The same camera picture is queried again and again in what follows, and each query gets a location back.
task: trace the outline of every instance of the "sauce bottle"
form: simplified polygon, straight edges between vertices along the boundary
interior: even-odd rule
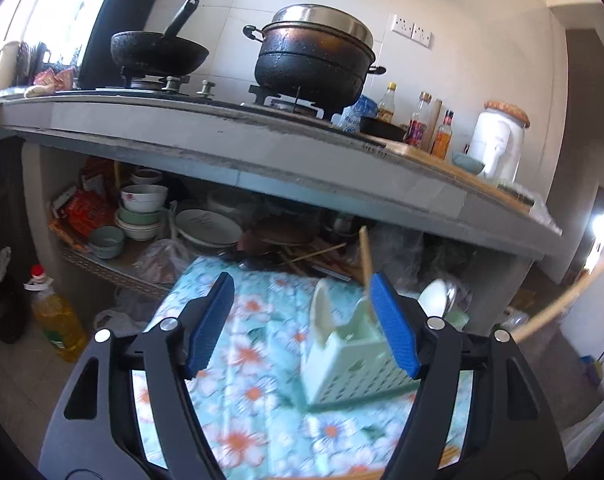
[[[31,269],[31,280],[24,288],[33,292],[31,310],[44,335],[58,355],[74,363],[87,344],[86,333],[71,304],[53,290],[53,279],[41,265]]]
[[[432,96],[428,92],[419,94],[418,108],[413,112],[409,129],[404,135],[404,142],[419,148],[429,122],[429,104]]]
[[[396,83],[389,83],[386,89],[386,94],[382,97],[382,100],[377,105],[377,119],[390,123],[393,120],[393,114],[395,113],[395,89],[397,88]]]
[[[431,155],[442,160],[447,156],[448,144],[450,144],[451,137],[453,136],[453,130],[451,129],[452,122],[453,112],[447,110],[447,114],[444,116],[444,123],[437,129],[437,134],[435,134],[435,142],[433,143]]]

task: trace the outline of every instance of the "wooden cutting board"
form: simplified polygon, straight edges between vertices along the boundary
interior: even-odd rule
[[[502,204],[519,211],[521,214],[527,215],[531,210],[531,206],[516,200],[508,193],[505,193],[497,187],[492,186],[485,180],[476,177],[475,175],[468,173],[468,171],[464,171],[457,166],[453,166],[453,164],[449,164],[445,160],[441,160],[436,156],[429,155],[427,152],[420,150],[419,148],[414,148],[413,146],[409,146],[408,144],[404,144],[403,142],[396,142],[394,140],[382,139],[381,137],[373,137],[366,134],[360,134],[367,139],[374,140],[374,142],[378,142],[386,146],[386,149],[397,153],[397,155],[402,155],[405,158],[409,158],[410,160],[414,160],[415,162],[419,162],[420,164],[431,168],[432,170],[438,171],[439,173],[444,173],[445,175],[453,178],[458,182],[463,182],[466,186],[470,186],[477,191],[480,191],[484,194],[487,194],[493,197],[495,200],[498,200]]]

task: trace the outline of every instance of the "electrical outlet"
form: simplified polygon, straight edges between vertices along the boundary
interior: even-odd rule
[[[404,18],[400,18],[397,14],[393,16],[393,26],[391,29],[402,36],[406,36],[407,38],[411,38],[411,34],[413,33],[413,24],[407,22]]]
[[[431,44],[431,33],[424,28],[415,25],[413,27],[413,32],[411,33],[411,39],[428,48]]]

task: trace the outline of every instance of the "floral tablecloth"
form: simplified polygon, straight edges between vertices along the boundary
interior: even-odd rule
[[[175,284],[149,328],[206,295],[223,271],[235,280],[235,301],[208,368],[187,387],[227,478],[329,476],[383,468],[415,394],[322,413],[306,413],[295,402],[316,279],[248,272],[200,257]],[[330,294],[335,317],[346,322],[362,295],[360,286],[333,282]],[[146,457],[165,466],[144,372],[134,372],[133,380]],[[455,462],[462,447],[471,381],[470,372],[463,372],[443,463]]]

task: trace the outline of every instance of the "wok handle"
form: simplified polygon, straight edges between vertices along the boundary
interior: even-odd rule
[[[368,73],[373,75],[382,75],[386,73],[386,69],[383,66],[372,66],[368,68]]]
[[[191,17],[191,14],[195,12],[197,6],[199,5],[199,0],[186,0],[184,5],[178,13],[175,14],[173,21],[171,24],[166,27],[163,36],[165,38],[175,38],[178,35],[178,32],[181,31],[181,28],[184,26],[184,23]]]
[[[261,40],[260,38],[257,38],[255,36],[255,32],[259,32],[262,36],[264,36],[264,34],[262,33],[261,30],[259,30],[259,28],[257,28],[255,25],[246,25],[243,29],[242,32],[244,33],[244,35],[249,38],[249,40],[255,40],[255,41],[259,41],[260,43],[263,43],[264,40]]]

